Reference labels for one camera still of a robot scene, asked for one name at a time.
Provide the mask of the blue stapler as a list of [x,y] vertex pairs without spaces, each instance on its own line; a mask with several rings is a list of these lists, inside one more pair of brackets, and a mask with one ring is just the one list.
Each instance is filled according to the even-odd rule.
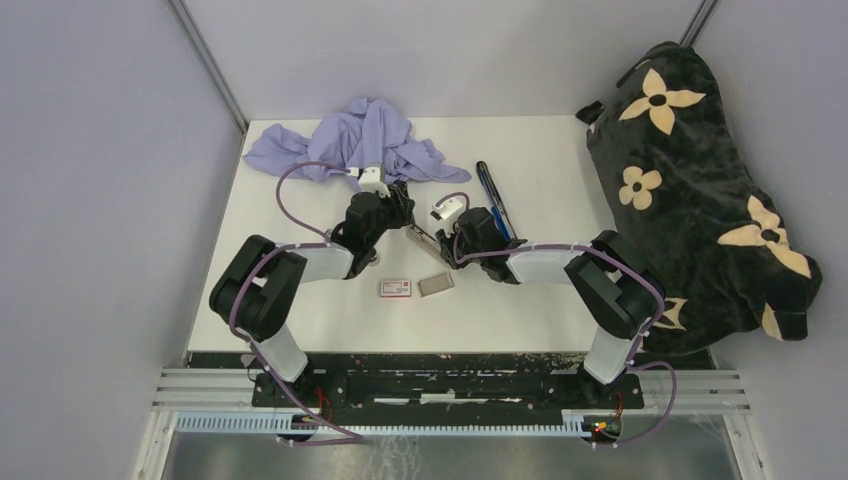
[[493,176],[486,162],[478,161],[475,170],[483,188],[491,202],[491,210],[498,228],[507,240],[517,239],[517,235],[508,218],[502,197],[495,185]]

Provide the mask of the red white staple box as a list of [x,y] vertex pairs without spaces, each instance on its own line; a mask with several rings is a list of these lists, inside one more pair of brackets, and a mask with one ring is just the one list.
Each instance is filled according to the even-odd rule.
[[379,296],[381,298],[411,298],[412,282],[407,279],[381,281]]

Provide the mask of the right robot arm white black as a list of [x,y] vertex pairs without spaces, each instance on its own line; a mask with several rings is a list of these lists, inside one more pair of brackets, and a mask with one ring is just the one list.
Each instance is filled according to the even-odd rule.
[[664,311],[664,289],[642,254],[613,230],[588,243],[542,244],[507,239],[482,207],[443,201],[430,215],[441,226],[435,238],[451,268],[476,264],[498,283],[573,287],[597,325],[580,368],[578,396],[591,408],[617,396],[616,381]]

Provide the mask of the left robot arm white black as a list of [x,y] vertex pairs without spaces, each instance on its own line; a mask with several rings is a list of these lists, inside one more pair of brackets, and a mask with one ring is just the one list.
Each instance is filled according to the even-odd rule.
[[209,308],[249,344],[291,406],[307,404],[315,391],[314,379],[303,373],[308,357],[286,326],[297,290],[303,283],[357,277],[377,257],[385,232],[414,223],[407,183],[394,181],[388,193],[354,194],[325,243],[278,245],[258,234],[248,237],[211,290]]

